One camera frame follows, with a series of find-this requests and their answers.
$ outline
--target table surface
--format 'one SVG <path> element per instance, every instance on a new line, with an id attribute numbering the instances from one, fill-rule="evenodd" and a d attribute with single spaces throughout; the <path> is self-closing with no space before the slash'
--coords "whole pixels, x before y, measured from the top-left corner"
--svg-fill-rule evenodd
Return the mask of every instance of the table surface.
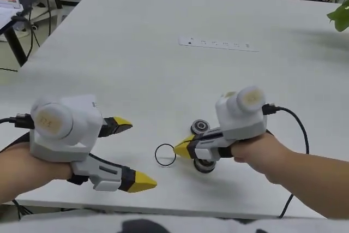
<path id="1" fill-rule="evenodd" d="M 298 0 L 83 0 L 12 84 L 0 86 L 0 112 L 29 112 L 48 94 L 95 94 L 104 116 L 124 117 L 134 127 L 99 139 L 93 153 L 147 173 L 158 186 L 128 194 L 54 181 L 18 200 L 196 216 L 279 215 L 289 192 L 246 164 L 224 159 L 203 175 L 182 159 L 160 167 L 154 150 L 180 142 L 198 118 L 215 127 L 221 94 L 258 84 L 269 103 L 298 114 L 311 153 L 349 160 L 349 36 L 329 23 L 326 14 L 335 8 Z M 259 52 L 180 46 L 180 36 L 248 41 Z M 268 128 L 292 150 L 305 151 L 291 116 L 270 116 Z M 0 132 L 5 146 L 25 131 L 4 124 Z M 297 199 L 286 215 L 320 217 Z"/>

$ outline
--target yellow finger tip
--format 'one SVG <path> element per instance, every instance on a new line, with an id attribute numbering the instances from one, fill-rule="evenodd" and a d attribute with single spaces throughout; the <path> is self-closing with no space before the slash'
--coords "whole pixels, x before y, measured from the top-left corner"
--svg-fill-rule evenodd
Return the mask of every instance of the yellow finger tip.
<path id="1" fill-rule="evenodd" d="M 152 188 L 155 188 L 157 186 L 157 182 L 147 176 L 146 174 L 136 171 L 136 178 L 135 178 L 135 183 L 130 187 L 127 192 L 129 193 L 136 193 L 136 192 L 141 192 L 145 190 L 149 190 Z"/>
<path id="2" fill-rule="evenodd" d="M 184 139 L 181 143 L 179 143 L 176 147 L 174 147 L 173 152 L 176 155 L 179 155 L 183 158 L 191 159 L 191 156 L 189 154 L 189 151 L 187 149 L 190 141 L 194 138 L 195 135 L 188 136 L 186 139 Z"/>

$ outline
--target power strip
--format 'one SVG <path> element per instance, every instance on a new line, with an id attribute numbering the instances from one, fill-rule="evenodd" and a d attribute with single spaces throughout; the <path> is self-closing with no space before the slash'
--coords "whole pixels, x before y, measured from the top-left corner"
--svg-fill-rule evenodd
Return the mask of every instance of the power strip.
<path id="1" fill-rule="evenodd" d="M 207 40 L 207 39 L 192 38 L 192 37 L 179 37 L 178 43 L 181 46 L 208 47 L 211 49 L 230 49 L 230 50 L 258 52 L 258 50 L 249 43 Z"/>

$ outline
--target white cylindrical cap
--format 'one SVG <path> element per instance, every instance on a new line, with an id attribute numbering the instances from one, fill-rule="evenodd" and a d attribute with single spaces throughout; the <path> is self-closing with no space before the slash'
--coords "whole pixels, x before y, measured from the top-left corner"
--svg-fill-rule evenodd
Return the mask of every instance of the white cylindrical cap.
<path id="1" fill-rule="evenodd" d="M 73 128 L 73 116 L 62 104 L 49 103 L 39 106 L 32 115 L 36 131 L 48 139 L 66 137 Z"/>
<path id="2" fill-rule="evenodd" d="M 237 94 L 238 107 L 246 113 L 254 113 L 260 110 L 266 103 L 262 90 L 256 86 L 244 88 Z"/>

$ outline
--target human hand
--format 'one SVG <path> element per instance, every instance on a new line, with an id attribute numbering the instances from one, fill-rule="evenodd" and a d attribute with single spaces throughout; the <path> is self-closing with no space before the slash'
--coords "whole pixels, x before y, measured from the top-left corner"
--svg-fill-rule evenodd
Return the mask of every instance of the human hand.
<path id="1" fill-rule="evenodd" d="M 273 135 L 264 133 L 253 139 L 231 145 L 231 153 L 238 163 L 247 163 L 272 182 L 277 183 L 277 172 L 293 151 L 280 143 Z"/>
<path id="2" fill-rule="evenodd" d="M 0 153 L 0 203 L 40 188 L 52 180 L 68 180 L 69 163 L 53 163 L 35 158 L 29 143 L 19 143 Z"/>

